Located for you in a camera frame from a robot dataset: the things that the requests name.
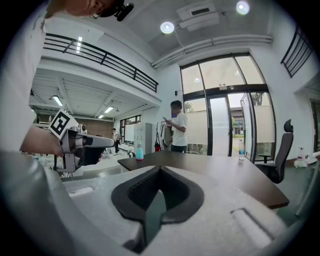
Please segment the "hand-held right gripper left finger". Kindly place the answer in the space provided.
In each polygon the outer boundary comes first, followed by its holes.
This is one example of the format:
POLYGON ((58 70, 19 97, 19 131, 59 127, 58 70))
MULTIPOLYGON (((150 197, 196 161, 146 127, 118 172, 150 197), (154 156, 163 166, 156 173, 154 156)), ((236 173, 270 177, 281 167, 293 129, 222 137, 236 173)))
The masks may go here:
POLYGON ((62 183, 62 220, 77 252, 160 252, 161 236, 144 246, 142 224, 124 218, 112 203, 115 187, 150 169, 62 183))

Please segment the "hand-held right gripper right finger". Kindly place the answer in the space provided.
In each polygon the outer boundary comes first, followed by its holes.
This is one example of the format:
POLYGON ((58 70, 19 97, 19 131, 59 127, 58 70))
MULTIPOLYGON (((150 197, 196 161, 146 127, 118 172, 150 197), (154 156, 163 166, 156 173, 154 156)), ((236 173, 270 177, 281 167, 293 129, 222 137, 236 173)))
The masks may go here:
POLYGON ((183 223, 162 225, 146 248, 148 256, 254 256, 286 231, 268 207, 216 178, 170 170, 204 192, 198 211, 183 223))

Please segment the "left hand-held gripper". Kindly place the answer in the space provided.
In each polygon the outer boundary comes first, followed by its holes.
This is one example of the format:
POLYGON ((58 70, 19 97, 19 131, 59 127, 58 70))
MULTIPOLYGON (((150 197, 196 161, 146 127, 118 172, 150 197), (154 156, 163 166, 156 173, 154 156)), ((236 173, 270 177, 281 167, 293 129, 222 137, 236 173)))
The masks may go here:
POLYGON ((60 109, 49 125, 50 132, 59 140, 62 166, 55 165, 58 173, 74 173, 82 166, 95 165, 106 148, 112 148, 112 138, 81 133, 76 120, 60 109))

